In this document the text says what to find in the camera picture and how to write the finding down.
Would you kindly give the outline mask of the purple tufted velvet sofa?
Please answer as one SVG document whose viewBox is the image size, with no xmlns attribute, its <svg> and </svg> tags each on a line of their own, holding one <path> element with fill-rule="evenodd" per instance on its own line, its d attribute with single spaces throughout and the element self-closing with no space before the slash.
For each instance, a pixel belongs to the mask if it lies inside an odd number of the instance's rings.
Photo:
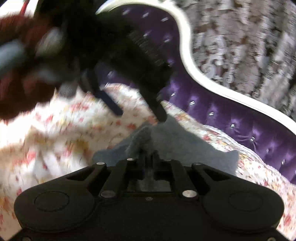
<svg viewBox="0 0 296 241">
<path fill-rule="evenodd" d="M 295 122 L 259 101 L 218 85 L 196 67 L 185 13 L 169 1 L 106 1 L 111 11 L 156 43 L 174 70 L 161 96 L 203 125 L 215 127 L 295 183 Z"/>
</svg>

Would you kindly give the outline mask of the grey damask curtain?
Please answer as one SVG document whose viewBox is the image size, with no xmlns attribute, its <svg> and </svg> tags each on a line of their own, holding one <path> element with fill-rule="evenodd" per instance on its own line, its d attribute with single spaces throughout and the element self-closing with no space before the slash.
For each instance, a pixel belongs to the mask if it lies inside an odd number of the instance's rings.
<svg viewBox="0 0 296 241">
<path fill-rule="evenodd" d="M 295 118 L 295 1 L 174 1 L 209 79 Z"/>
</svg>

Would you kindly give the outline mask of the floral quilted bedspread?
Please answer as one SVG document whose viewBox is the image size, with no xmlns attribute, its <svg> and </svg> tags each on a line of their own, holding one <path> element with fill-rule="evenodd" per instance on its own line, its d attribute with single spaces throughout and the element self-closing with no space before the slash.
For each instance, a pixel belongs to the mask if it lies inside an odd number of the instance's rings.
<svg viewBox="0 0 296 241">
<path fill-rule="evenodd" d="M 10 239 L 20 230 L 14 215 L 15 199 L 24 190 L 91 164 L 94 152 L 112 148 L 142 123 L 156 123 L 137 90 L 108 84 L 106 91 L 123 108 L 115 117 L 106 105 L 78 91 L 67 100 L 55 95 L 9 122 L 1 122 L 1 237 Z M 278 231 L 295 239 L 295 185 L 265 164 L 255 152 L 224 132 L 197 122 L 172 103 L 163 106 L 186 130 L 215 149 L 239 152 L 236 175 L 277 192 L 285 204 Z"/>
</svg>

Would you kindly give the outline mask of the grey argyle knit sweater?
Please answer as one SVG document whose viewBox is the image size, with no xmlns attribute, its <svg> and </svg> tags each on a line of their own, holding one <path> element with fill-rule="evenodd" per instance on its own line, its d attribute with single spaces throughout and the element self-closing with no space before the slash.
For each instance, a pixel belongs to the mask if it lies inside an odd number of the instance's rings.
<svg viewBox="0 0 296 241">
<path fill-rule="evenodd" d="M 94 163 L 104 162 L 107 166 L 115 166 L 124 159 L 139 159 L 140 152 L 149 157 L 157 152 L 160 159 L 176 160 L 186 167 L 200 162 L 231 175 L 236 173 L 239 160 L 238 151 L 222 152 L 215 149 L 185 130 L 172 116 L 154 126 L 143 123 L 112 149 L 95 152 L 92 160 Z"/>
</svg>

